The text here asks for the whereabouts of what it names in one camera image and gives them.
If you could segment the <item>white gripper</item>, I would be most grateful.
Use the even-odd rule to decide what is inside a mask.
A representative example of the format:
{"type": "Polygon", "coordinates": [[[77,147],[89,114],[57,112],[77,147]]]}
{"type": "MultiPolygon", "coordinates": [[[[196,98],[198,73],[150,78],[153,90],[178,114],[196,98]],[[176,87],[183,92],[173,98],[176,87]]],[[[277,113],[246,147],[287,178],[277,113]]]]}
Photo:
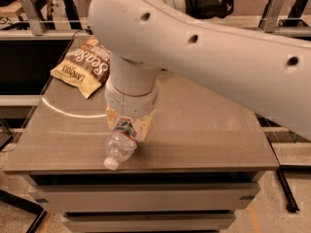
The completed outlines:
{"type": "Polygon", "coordinates": [[[155,89],[142,96],[126,95],[117,91],[111,81],[106,82],[106,118],[109,129],[113,131],[123,116],[133,117],[132,125],[136,141],[143,142],[148,134],[156,107],[158,83],[155,89]]]}

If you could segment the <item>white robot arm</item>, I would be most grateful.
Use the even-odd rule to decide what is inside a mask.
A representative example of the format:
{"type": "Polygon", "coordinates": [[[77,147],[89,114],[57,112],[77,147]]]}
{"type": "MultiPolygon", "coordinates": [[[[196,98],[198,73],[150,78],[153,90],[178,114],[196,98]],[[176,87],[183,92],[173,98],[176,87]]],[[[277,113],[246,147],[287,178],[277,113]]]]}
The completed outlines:
{"type": "Polygon", "coordinates": [[[199,21],[185,0],[92,0],[88,19],[111,53],[106,97],[119,113],[146,115],[166,69],[311,138],[309,42],[199,21]]]}

